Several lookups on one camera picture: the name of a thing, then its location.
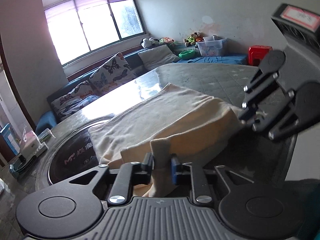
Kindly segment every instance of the gray pillow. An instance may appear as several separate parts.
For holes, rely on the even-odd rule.
[[[166,45],[144,50],[139,52],[138,55],[148,71],[180,60],[180,58],[174,55]]]

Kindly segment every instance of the window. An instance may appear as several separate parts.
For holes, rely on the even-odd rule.
[[[144,33],[134,0],[68,0],[44,12],[63,65]]]

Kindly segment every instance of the beige towel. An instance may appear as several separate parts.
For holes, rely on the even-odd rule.
[[[110,122],[89,128],[89,134],[98,160],[112,169],[126,162],[141,162],[146,152],[152,152],[153,184],[151,188],[137,187],[135,194],[165,196],[174,189],[170,154],[205,165],[241,129],[239,111],[219,98],[169,83]]]

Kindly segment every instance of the pillow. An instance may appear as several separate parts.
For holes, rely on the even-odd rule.
[[[162,45],[153,49],[147,49],[145,51],[138,52],[138,55],[148,71],[165,64],[178,62],[180,60],[178,56],[171,52],[167,45]]]
[[[130,68],[121,52],[100,66],[89,78],[101,95],[135,79],[137,75]]]
[[[60,118],[60,120],[63,121],[67,117],[78,112],[79,110],[81,110],[82,108],[84,108],[88,104],[92,103],[94,100],[97,100],[98,98],[100,98],[100,97],[97,95],[90,95],[84,99],[81,99],[81,98],[73,99],[73,100],[69,101],[69,103],[64,108],[62,108],[60,110],[54,108],[54,110],[56,111],[56,114]]]
[[[98,98],[89,81],[83,81],[68,94],[54,100],[51,105],[57,116],[64,120]]]

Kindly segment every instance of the plastic storage box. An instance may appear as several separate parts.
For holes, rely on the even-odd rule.
[[[225,56],[228,53],[228,39],[197,42],[202,57]]]
[[[217,36],[217,35],[212,35],[212,36],[207,36],[207,37],[203,37],[204,41],[217,41],[217,40],[221,40],[223,38]]]

